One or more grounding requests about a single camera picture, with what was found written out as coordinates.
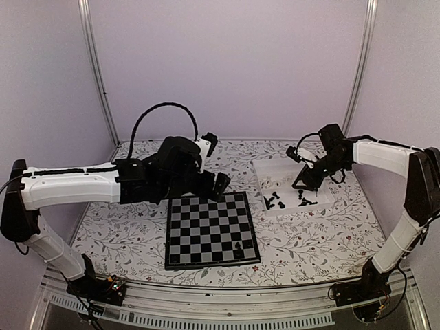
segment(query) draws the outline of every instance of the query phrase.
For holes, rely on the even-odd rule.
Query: white wall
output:
[[[121,140],[159,102],[180,102],[201,133],[300,138],[343,120],[366,1],[93,0],[93,31]],[[179,109],[139,139],[193,136]]]
[[[381,0],[350,135],[440,148],[440,1]],[[388,235],[403,210],[406,183],[371,168],[357,174]],[[410,260],[430,324],[440,329],[440,223]]]
[[[91,165],[112,150],[87,58],[77,1],[0,6],[0,182],[14,160],[30,166]],[[68,237],[81,206],[44,210]],[[45,265],[0,236],[0,329],[23,330]]]

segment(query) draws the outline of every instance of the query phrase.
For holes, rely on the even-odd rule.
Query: chessboard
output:
[[[165,254],[166,270],[260,263],[246,192],[171,199]]]

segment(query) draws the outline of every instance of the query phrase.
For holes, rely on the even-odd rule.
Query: wire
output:
[[[159,103],[157,105],[153,105],[150,109],[146,110],[142,115],[140,115],[140,117],[137,119],[135,126],[133,127],[133,131],[131,132],[131,139],[130,139],[130,148],[129,148],[129,154],[127,155],[127,159],[130,159],[132,154],[133,154],[133,145],[135,142],[135,136],[136,136],[136,131],[138,130],[138,127],[141,123],[141,121],[144,119],[144,117],[146,115],[148,115],[150,112],[152,112],[153,110],[156,110],[157,108],[160,107],[167,107],[167,106],[172,106],[172,107],[177,107],[180,109],[183,109],[188,116],[190,116],[191,121],[192,121],[192,125],[194,126],[194,134],[195,134],[195,138],[194,140],[197,140],[197,136],[199,135],[199,129],[197,128],[197,123],[195,121],[194,115],[191,113],[191,111],[185,107],[184,105],[181,105],[179,103],[175,103],[175,102],[163,102],[163,103]]]
[[[26,246],[26,251],[23,251],[23,250],[19,247],[19,244],[18,244],[17,242],[14,242],[14,243],[15,243],[15,247],[16,247],[16,249],[17,249],[22,255],[27,256],[27,255],[29,254],[29,247],[28,247],[28,246]]]
[[[298,141],[298,143],[296,144],[295,150],[294,150],[294,154],[296,157],[298,157],[299,160],[302,160],[303,162],[307,162],[307,163],[311,163],[311,164],[315,164],[316,162],[311,160],[311,159],[307,159],[304,158],[303,156],[300,156],[298,154],[298,149],[300,148],[301,143],[303,143],[303,141],[307,138],[310,138],[311,136],[315,136],[315,135],[319,135],[319,133],[309,133],[304,135],[302,138],[300,138],[300,140]]]
[[[342,179],[341,179],[341,181],[337,181],[337,180],[333,177],[333,175],[330,175],[330,179],[331,179],[331,181],[333,181],[335,184],[342,184],[342,183],[345,182],[346,175],[345,175],[345,171],[344,171],[344,169],[342,169],[340,172],[341,172],[341,174],[342,174]]]
[[[98,318],[96,316],[93,315],[92,312],[92,308],[90,306],[87,306],[85,304],[85,302],[80,298],[80,296],[78,295],[78,292],[75,290],[75,288],[73,287],[73,285],[71,285],[70,281],[67,279],[66,276],[64,276],[63,273],[61,273],[61,275],[63,275],[64,281],[66,281],[67,286],[71,289],[71,291],[74,293],[74,296],[76,297],[76,299],[78,299],[78,301],[80,302],[80,304],[85,308],[85,310],[87,311],[87,313],[89,314],[89,322],[90,325],[95,329],[95,330],[104,330],[101,327],[101,324],[99,324],[98,322]]]
[[[24,175],[19,175],[18,177],[13,177],[11,180],[7,181],[4,185],[2,185],[2,187],[0,188],[0,194],[3,192],[3,190],[5,190],[12,182],[14,182],[15,180],[21,179],[22,177],[24,177]]]
[[[397,304],[394,306],[394,308],[393,309],[391,309],[390,311],[389,311],[389,313],[388,314],[385,314],[385,315],[383,315],[383,316],[380,316],[379,318],[376,318],[376,320],[375,321],[379,321],[379,320],[383,320],[383,319],[385,319],[385,318],[387,318],[387,317],[389,317],[399,306],[400,306],[400,303],[402,302],[402,300],[405,298],[405,294],[406,294],[406,288],[407,288],[407,286],[408,286],[408,278],[406,277],[406,274],[405,274],[405,272],[400,268],[400,266],[397,266],[397,269],[399,270],[399,272],[401,272],[401,274],[404,276],[404,278],[405,278],[405,286],[404,286],[404,291],[402,292],[402,294],[401,294],[401,296],[400,296],[400,299],[399,299],[399,301],[397,302]]]

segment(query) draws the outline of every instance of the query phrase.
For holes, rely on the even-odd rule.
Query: leaf pattern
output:
[[[167,202],[159,205],[91,203],[73,247],[96,271],[136,281],[210,287],[254,287],[319,283],[360,275],[366,259],[384,243],[382,231],[353,173],[343,184],[327,180],[331,208],[266,217],[253,160],[285,158],[286,141],[222,141],[207,161],[209,171],[228,174],[228,192],[246,191],[261,263],[240,267],[164,270]],[[161,142],[136,142],[134,157],[157,152]],[[128,143],[116,158],[126,157]],[[320,145],[304,147],[322,155]]]

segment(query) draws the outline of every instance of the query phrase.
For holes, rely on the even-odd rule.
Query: robotic arm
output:
[[[307,159],[304,155],[310,153],[298,146],[287,150],[290,158],[306,163],[292,186],[295,189],[317,190],[325,177],[350,171],[353,164],[382,168],[407,179],[403,214],[384,246],[366,262],[358,282],[332,287],[338,306],[389,294],[390,273],[418,242],[423,243],[430,222],[439,216],[440,152],[436,148],[421,150],[378,141],[369,135],[346,138],[337,124],[327,125],[317,135],[327,153],[323,158]]]
[[[46,263],[59,269],[69,283],[69,293],[121,305],[124,280],[116,276],[97,279],[91,260],[73,250],[49,227],[40,208],[87,201],[158,204],[186,193],[218,200],[230,178],[204,170],[216,144],[217,137],[211,133],[195,142],[168,137],[159,151],[146,159],[117,159],[82,168],[28,168],[25,160],[17,160],[4,199],[1,233],[10,241],[32,248]]]

